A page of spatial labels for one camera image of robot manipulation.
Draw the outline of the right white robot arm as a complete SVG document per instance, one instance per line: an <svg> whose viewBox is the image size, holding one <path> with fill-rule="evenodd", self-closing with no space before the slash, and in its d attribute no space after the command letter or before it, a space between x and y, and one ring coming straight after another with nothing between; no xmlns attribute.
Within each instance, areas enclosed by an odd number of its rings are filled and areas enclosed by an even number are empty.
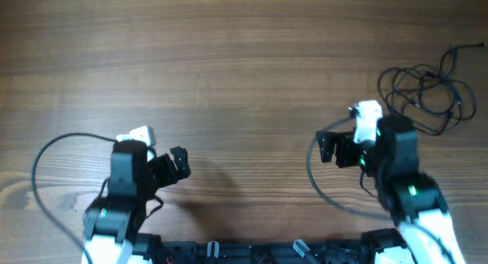
<svg viewBox="0 0 488 264"><path fill-rule="evenodd" d="M374 179L377 200L388 211L397 233L416 263L463 263L448 204L438 183L419 169L418 137L413 122L389 115L376 120L367 138L354 140L357 127L316 132L323 163L359 166Z"/></svg>

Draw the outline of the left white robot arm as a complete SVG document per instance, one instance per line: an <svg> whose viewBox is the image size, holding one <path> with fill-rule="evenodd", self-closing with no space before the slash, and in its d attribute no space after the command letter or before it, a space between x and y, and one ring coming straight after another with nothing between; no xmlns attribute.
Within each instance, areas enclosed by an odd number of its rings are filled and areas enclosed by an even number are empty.
<svg viewBox="0 0 488 264"><path fill-rule="evenodd" d="M160 235L140 228L164 205L157 191L190 176L188 152L177 146L149 159L153 152L137 140L114 144L110 177L102 185L107 194L98 195L84 213L84 263L174 262Z"/></svg>

